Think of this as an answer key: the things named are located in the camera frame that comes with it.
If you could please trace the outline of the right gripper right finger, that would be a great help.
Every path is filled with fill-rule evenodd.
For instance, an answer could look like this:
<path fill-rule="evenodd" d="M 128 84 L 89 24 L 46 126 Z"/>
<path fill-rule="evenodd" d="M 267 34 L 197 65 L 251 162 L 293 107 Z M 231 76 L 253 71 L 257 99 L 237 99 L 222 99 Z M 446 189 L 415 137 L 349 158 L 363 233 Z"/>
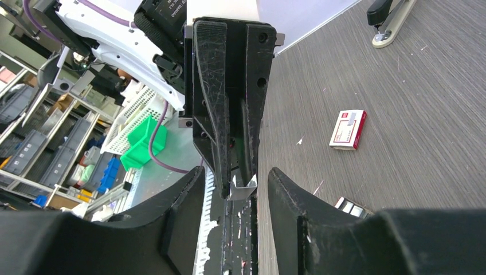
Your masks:
<path fill-rule="evenodd" d="M 485 210 L 387 209 L 360 219 L 279 168 L 268 199 L 280 274 L 484 274 Z"/>

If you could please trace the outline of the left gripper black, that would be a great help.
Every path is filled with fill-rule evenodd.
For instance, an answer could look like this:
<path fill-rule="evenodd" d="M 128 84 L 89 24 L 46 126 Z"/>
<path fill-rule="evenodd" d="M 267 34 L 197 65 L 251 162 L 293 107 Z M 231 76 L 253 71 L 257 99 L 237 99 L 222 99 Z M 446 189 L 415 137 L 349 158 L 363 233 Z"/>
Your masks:
<path fill-rule="evenodd" d="M 192 128 L 195 120 L 194 144 L 210 166 L 221 198 L 230 193 L 230 96 L 244 99 L 241 172 L 248 183 L 258 171 L 260 125 L 273 49 L 285 41 L 285 34 L 260 21 L 258 3 L 188 1 L 184 127 Z"/>

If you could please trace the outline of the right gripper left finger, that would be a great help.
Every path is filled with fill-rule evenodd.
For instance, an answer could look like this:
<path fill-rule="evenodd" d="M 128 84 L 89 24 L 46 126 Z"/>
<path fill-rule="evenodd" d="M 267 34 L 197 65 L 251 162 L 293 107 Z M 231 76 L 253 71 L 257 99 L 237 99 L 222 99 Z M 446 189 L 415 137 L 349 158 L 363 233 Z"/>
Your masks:
<path fill-rule="evenodd" d="M 1 273 L 192 274 L 204 188 L 205 170 L 195 167 L 106 222 L 1 211 Z"/>

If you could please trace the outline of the staple box tray with staples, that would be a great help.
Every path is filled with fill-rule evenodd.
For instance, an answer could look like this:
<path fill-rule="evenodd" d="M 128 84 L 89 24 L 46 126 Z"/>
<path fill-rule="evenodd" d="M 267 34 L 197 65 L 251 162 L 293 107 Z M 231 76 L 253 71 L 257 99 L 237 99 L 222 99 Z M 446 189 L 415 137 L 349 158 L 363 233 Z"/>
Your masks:
<path fill-rule="evenodd" d="M 338 201 L 335 203 L 334 207 L 344 213 L 350 214 L 354 217 L 360 219 L 366 219 L 374 213 L 365 208 L 363 205 L 360 205 L 346 197 L 340 197 Z"/>

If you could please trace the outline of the red white staple box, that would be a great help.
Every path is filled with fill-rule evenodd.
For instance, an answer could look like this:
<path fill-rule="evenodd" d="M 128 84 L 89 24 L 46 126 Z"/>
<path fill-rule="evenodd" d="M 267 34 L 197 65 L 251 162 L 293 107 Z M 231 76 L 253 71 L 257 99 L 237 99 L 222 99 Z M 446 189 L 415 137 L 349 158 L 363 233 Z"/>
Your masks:
<path fill-rule="evenodd" d="M 365 110 L 340 111 L 329 146 L 336 150 L 357 150 L 366 118 Z"/>

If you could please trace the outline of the black beige stapler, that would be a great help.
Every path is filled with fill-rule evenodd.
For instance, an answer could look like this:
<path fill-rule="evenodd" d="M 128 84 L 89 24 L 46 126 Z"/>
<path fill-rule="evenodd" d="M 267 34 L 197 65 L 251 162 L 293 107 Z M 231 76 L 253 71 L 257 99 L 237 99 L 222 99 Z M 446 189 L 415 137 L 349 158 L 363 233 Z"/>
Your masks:
<path fill-rule="evenodd" d="M 390 45 L 397 37 L 416 0 L 376 0 L 366 11 L 369 26 L 375 28 L 372 45 L 376 49 Z"/>

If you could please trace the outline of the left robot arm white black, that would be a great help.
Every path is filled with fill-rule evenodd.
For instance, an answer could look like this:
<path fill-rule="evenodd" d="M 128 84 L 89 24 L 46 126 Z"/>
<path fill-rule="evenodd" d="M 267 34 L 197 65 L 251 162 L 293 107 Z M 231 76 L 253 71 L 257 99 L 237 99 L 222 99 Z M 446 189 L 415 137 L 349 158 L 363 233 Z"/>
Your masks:
<path fill-rule="evenodd" d="M 256 1 L 23 2 L 41 32 L 116 66 L 182 112 L 181 127 L 223 198 L 257 188 L 258 146 L 274 49 L 285 36 L 260 21 Z"/>

